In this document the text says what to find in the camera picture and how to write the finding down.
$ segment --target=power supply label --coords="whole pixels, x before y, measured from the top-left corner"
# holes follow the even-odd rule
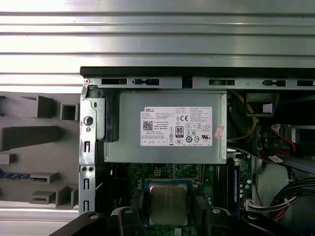
[[[212,146],[212,107],[145,107],[141,146]]]

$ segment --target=motherboard chip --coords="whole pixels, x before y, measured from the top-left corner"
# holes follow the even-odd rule
[[[187,225],[187,184],[149,185],[150,225]]]

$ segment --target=qr code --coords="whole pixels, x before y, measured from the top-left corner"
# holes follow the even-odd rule
[[[153,121],[144,121],[143,130],[153,130]]]

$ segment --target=motherboard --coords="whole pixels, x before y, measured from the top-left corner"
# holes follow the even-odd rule
[[[235,206],[235,213],[242,209],[242,199],[252,197],[252,164],[250,159],[244,159],[239,162],[238,174],[239,182],[236,189],[233,189],[229,194],[235,194],[237,191],[237,207]],[[128,176],[130,177],[130,193],[131,196],[137,196],[142,189],[148,187],[148,181],[154,183],[154,187],[161,187],[156,183],[173,184],[176,183],[180,187],[185,185],[186,181],[191,181],[191,186],[198,190],[207,200],[210,206],[218,206],[218,194],[220,189],[217,180],[216,168],[218,165],[208,164],[129,164],[127,167]],[[197,236],[197,231],[193,222],[186,225],[170,226],[170,225],[150,225],[145,223],[147,235],[149,236]]]

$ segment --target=white connector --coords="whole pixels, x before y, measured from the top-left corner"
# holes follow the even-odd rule
[[[251,207],[249,206],[249,203],[252,201],[252,199],[247,198],[244,199],[244,210],[245,211],[252,211]]]

